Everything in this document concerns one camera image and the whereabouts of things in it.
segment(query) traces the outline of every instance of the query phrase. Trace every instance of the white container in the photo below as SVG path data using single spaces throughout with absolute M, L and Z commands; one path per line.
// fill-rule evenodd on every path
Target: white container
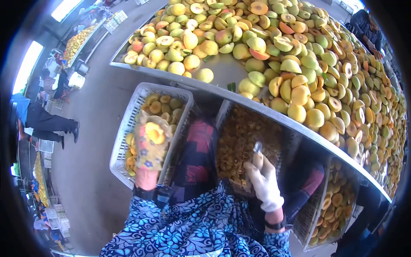
M 85 77 L 81 76 L 77 72 L 74 72 L 73 75 L 70 77 L 69 80 L 69 87 L 75 87 L 77 89 L 80 89 L 83 87 L 85 82 Z
M 170 166 L 173 150 L 176 148 L 179 140 L 181 139 L 181 132 L 186 128 L 186 125 L 188 125 L 187 117 L 194 105 L 193 94 L 184 89 L 146 82 L 140 83 L 136 87 L 124 113 L 120 128 L 118 129 L 113 152 L 111 153 L 110 158 L 110 171 L 130 189 L 133 189 L 134 187 L 135 178 L 130 176 L 125 169 L 125 154 L 129 150 L 125 137 L 128 133 L 132 133 L 134 131 L 134 127 L 136 126 L 135 117 L 139 113 L 140 107 L 145 103 L 145 98 L 154 93 L 169 95 L 172 98 L 180 99 L 185 104 L 183 114 L 177 125 L 177 129 L 175 130 L 173 139 L 171 140 L 169 150 L 164 159 L 163 169 L 161 170 L 158 184 L 164 183 L 164 179 Z

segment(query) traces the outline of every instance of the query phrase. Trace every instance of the blue shirt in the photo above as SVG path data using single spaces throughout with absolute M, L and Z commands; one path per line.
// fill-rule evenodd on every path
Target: blue shirt
M 134 196 L 124 229 L 100 256 L 291 257 L 290 230 L 258 231 L 247 201 L 234 197 L 226 184 L 163 210 Z
M 21 120 L 21 123 L 25 127 L 25 123 L 27 121 L 27 109 L 31 100 L 20 93 L 12 95 L 12 99 L 17 104 L 17 117 Z

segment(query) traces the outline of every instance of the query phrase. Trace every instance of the glove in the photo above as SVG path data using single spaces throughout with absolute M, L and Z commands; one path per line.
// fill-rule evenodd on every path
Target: glove
M 263 203 L 261 209 L 267 213 L 281 208 L 284 198 L 280 196 L 275 167 L 262 153 L 253 156 L 252 163 L 244 163 L 246 175 L 253 184 L 256 196 Z

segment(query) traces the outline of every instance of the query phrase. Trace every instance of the metal table edge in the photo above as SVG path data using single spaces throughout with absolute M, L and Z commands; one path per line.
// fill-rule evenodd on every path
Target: metal table edge
M 81 50 L 83 50 L 85 44 L 87 44 L 88 40 L 90 40 L 90 38 L 94 35 L 94 33 L 101 27 L 104 25 L 104 23 L 106 22 L 107 18 L 103 19 L 102 21 L 100 21 L 100 23 L 93 29 L 93 31 L 88 35 L 88 37 L 84 40 L 84 42 L 81 44 L 80 48 L 77 50 L 76 54 L 73 56 L 72 61 L 70 62 L 70 64 L 68 65 L 69 68 L 71 68 L 73 66 L 73 64 L 76 62 L 76 59 L 78 58 L 78 56 L 81 53 Z

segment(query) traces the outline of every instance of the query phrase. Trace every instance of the halved apricot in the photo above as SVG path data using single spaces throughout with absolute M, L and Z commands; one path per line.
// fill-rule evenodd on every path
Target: halved apricot
M 252 2 L 250 11 L 257 15 L 265 15 L 268 12 L 268 6 L 262 2 Z
M 279 27 L 280 27 L 281 31 L 284 32 L 285 34 L 294 34 L 295 33 L 295 31 L 292 28 L 290 28 L 288 25 L 286 25 L 282 21 L 279 22 Z

